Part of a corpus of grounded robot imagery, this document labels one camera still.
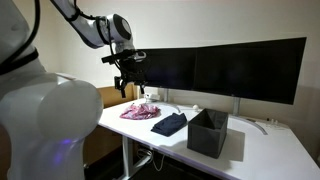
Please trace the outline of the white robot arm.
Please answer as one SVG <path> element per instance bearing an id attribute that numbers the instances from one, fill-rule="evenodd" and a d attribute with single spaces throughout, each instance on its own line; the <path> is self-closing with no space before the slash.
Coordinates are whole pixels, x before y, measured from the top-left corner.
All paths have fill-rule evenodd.
<path id="1" fill-rule="evenodd" d="M 9 135 L 7 180 L 85 180 L 83 143 L 97 126 L 102 98 L 92 84 L 48 73 L 28 24 L 12 0 L 0 0 L 0 123 Z"/>

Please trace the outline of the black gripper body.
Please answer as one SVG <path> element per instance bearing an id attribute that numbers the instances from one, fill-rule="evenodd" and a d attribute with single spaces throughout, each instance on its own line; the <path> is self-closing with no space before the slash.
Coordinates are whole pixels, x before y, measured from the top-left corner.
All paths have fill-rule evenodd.
<path id="1" fill-rule="evenodd" d="M 128 83 L 138 85 L 145 84 L 145 69 L 142 67 L 147 54 L 142 50 L 124 50 L 102 58 L 103 63 L 115 65 L 120 71 L 119 76 L 114 77 L 116 86 L 126 86 Z"/>

